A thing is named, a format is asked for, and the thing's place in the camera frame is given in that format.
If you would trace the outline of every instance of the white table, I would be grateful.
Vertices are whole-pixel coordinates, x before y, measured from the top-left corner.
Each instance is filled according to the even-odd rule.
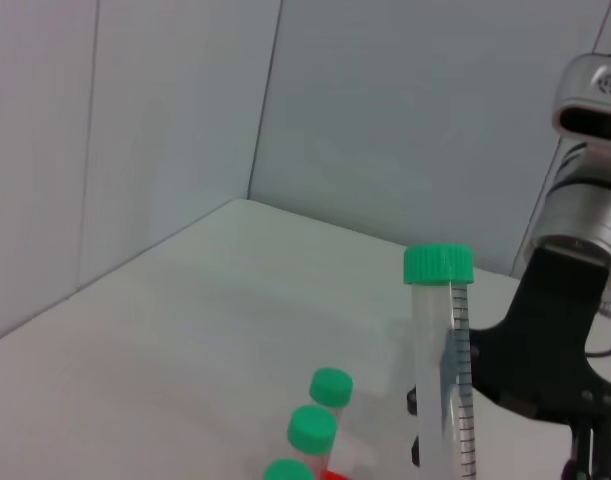
[[[229,203],[0,341],[0,480],[258,478],[323,365],[357,389],[333,463],[416,478],[403,250]],[[492,325],[517,282],[476,281],[472,324]],[[609,346],[597,320],[588,348]],[[567,429],[475,401],[479,479],[559,478]]]

